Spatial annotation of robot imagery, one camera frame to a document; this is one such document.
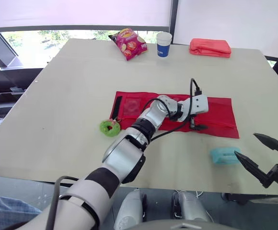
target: red zipper pouch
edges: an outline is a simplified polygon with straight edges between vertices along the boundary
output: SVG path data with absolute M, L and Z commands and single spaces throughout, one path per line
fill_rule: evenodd
M 184 101 L 189 98 L 189 95 L 184 94 L 164 95 L 176 101 Z M 139 117 L 146 102 L 158 96 L 159 94 L 152 92 L 116 92 L 110 118 L 117 119 L 121 129 L 126 129 Z M 195 117 L 196 125 L 205 125 L 208 128 L 195 132 L 224 138 L 239 138 L 232 109 L 232 100 L 230 98 L 209 97 L 208 106 L 209 111 L 207 113 L 198 114 Z M 180 125 L 180 122 L 170 121 L 168 118 L 165 118 L 159 130 L 168 131 Z M 185 125 L 177 131 L 189 132 L 194 130 L 189 125 Z

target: pink towel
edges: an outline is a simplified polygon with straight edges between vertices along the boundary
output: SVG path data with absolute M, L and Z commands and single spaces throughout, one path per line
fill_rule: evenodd
M 225 40 L 193 38 L 190 42 L 189 52 L 195 55 L 229 58 L 232 51 Z

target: paper cup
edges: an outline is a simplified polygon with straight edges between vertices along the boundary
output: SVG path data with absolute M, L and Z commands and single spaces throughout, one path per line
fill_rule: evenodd
M 168 32 L 159 32 L 156 39 L 158 56 L 162 58 L 168 56 L 172 35 Z

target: green toy ring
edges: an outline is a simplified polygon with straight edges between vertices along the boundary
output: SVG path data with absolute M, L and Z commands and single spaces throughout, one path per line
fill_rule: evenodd
M 108 137 L 114 137 L 121 130 L 120 124 L 117 121 L 103 121 L 100 123 L 100 131 Z

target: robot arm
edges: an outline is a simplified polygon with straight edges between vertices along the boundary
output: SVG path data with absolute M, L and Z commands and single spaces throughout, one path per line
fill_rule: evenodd
M 66 194 L 60 197 L 54 229 L 86 230 L 97 228 L 110 210 L 115 191 L 121 183 L 133 181 L 145 162 L 144 150 L 151 137 L 169 116 L 172 120 L 183 122 L 188 117 L 190 100 L 175 101 L 168 96 L 158 97 L 151 106 L 143 111 L 136 122 L 117 137 L 105 152 L 102 166 L 89 175 L 79 179 Z M 208 111 L 207 97 L 193 96 L 191 114 Z M 20 227 L 20 230 L 50 230 L 46 228 L 50 207 L 40 215 Z

